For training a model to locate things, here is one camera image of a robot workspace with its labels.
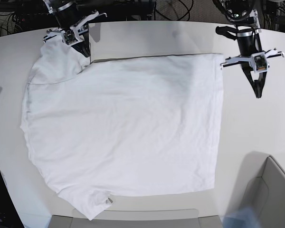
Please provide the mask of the grey cardboard box right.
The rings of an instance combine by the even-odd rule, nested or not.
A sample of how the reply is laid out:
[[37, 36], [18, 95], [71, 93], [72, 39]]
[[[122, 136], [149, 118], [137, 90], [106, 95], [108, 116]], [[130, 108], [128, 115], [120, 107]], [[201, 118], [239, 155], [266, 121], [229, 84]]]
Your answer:
[[285, 228], [285, 170], [272, 156], [248, 183], [240, 209], [245, 207], [255, 212], [260, 228]]

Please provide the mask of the white T-shirt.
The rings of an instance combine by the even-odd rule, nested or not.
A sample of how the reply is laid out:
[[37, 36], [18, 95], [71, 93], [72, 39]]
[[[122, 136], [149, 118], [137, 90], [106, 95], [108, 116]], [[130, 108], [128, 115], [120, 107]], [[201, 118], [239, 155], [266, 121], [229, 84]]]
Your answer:
[[91, 63], [47, 41], [28, 77], [28, 157], [60, 198], [92, 220], [111, 196], [214, 188], [223, 105], [218, 53]]

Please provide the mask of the blue cloth bottom right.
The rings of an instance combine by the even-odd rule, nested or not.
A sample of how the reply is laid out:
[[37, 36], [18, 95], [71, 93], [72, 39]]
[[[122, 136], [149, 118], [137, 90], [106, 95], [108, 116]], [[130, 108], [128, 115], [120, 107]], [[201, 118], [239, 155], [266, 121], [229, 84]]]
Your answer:
[[224, 228], [259, 228], [255, 212], [251, 207], [242, 208], [235, 213], [225, 216], [222, 221]]

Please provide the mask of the grey bin bottom edge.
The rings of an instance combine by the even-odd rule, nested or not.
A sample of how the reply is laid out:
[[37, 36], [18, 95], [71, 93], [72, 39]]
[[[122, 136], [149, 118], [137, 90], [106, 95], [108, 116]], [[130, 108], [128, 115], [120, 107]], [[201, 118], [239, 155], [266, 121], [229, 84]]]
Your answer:
[[219, 216], [200, 217], [197, 209], [103, 211], [95, 219], [53, 215], [50, 228], [221, 228]]

